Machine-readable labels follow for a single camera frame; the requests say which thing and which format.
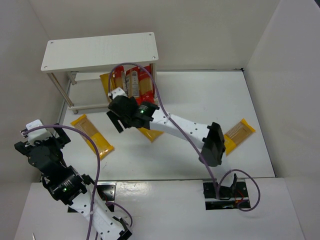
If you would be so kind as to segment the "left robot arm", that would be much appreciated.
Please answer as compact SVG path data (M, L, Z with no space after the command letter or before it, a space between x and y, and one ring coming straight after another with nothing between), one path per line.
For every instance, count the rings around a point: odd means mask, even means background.
M42 185L51 197L81 214L89 222L88 228L95 229L98 238L129 239L133 234L130 224L122 217L115 216L103 202L97 192L97 181L66 165L62 149L71 141L66 129L88 137L73 127L58 123L43 125L37 119L21 130L26 141L15 143L14 148L41 172Z

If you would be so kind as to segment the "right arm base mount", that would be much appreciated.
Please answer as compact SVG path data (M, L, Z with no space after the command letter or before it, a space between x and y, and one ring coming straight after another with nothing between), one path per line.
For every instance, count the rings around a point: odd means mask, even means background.
M212 182L203 182L203 195L205 202L205 209L209 210L228 210L237 209L237 205L242 209L250 209L251 203L247 191L247 185L244 181L238 181L235 185L234 191L231 187L220 187L220 199L216 199L216 192Z

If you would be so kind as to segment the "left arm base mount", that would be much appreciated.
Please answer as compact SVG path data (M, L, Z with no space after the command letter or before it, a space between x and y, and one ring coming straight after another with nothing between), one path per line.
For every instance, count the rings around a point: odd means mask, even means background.
M111 212L114 212L115 206L112 204L116 198L116 182L101 181L97 184L97 192Z

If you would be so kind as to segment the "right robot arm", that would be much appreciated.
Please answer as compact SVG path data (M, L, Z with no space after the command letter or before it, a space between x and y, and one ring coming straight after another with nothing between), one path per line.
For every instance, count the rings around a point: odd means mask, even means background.
M127 97L126 93L119 89L108 93L110 102L107 115L117 131L124 129L145 128L167 133L174 137L188 141L198 154L198 159L207 168L212 177L215 198L220 199L223 193L221 185L215 180L211 167L222 164L222 158L226 151L225 139L221 126L212 122L205 125L193 122L177 115L167 113L161 107L150 103L138 104L134 97Z

